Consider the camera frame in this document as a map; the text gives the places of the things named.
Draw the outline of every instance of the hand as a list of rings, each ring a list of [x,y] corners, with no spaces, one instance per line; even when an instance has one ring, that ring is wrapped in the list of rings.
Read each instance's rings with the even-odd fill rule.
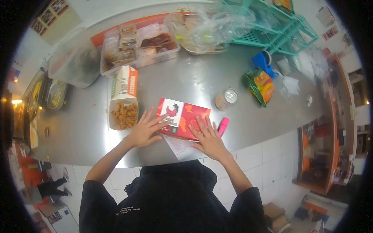
[[[220,163],[226,159],[233,158],[232,154],[225,148],[224,143],[217,132],[215,122],[213,122],[214,127],[212,127],[210,118],[206,116],[206,127],[200,117],[197,116],[196,120],[203,135],[201,135],[192,125],[189,125],[189,129],[201,142],[201,144],[192,143],[191,146],[199,151],[202,151],[205,155],[213,160],[219,161]]]
[[[153,110],[154,106],[151,107],[148,114],[146,114],[146,110],[144,111],[139,122],[134,126],[132,132],[123,139],[123,141],[128,142],[131,147],[144,147],[162,139],[161,135],[151,136],[155,131],[165,127],[170,122],[158,123],[165,119],[167,114],[151,119]]]

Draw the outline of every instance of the can lid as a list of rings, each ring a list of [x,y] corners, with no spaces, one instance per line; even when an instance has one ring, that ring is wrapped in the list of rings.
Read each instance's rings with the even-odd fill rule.
[[[224,97],[228,103],[234,104],[235,102],[237,102],[238,94],[234,89],[228,89],[225,91]]]

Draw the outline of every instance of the red food box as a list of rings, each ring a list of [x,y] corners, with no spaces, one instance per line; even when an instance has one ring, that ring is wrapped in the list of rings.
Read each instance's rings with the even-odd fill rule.
[[[167,113],[168,116],[163,121],[170,121],[170,124],[161,128],[158,132],[176,138],[198,141],[188,125],[191,124],[198,132],[201,132],[195,117],[199,116],[205,122],[204,119],[210,115],[210,112],[211,110],[208,108],[161,98],[156,116]]]

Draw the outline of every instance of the person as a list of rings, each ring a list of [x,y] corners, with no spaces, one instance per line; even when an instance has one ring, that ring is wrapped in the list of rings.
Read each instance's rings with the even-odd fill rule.
[[[37,186],[23,188],[21,193],[27,203],[39,203],[46,196],[72,196],[71,192],[64,187],[63,191],[57,188],[64,183],[69,183],[69,173],[66,168],[63,168],[63,177],[56,181],[48,181]]]
[[[216,174],[198,160],[143,167],[127,185],[128,197],[118,205],[103,183],[116,164],[134,147],[144,147],[162,136],[152,136],[169,122],[151,119],[146,111],[132,132],[88,172],[83,185],[79,230],[85,232],[267,232],[259,189],[225,148],[209,117],[196,117],[203,134],[189,125],[200,143],[191,144],[219,161],[227,171],[237,197],[230,212],[213,193]]]

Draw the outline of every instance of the canned drink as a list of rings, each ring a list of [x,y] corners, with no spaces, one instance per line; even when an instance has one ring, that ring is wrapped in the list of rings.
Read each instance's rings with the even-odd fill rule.
[[[238,94],[233,88],[223,90],[215,99],[216,107],[220,110],[227,110],[237,103]]]

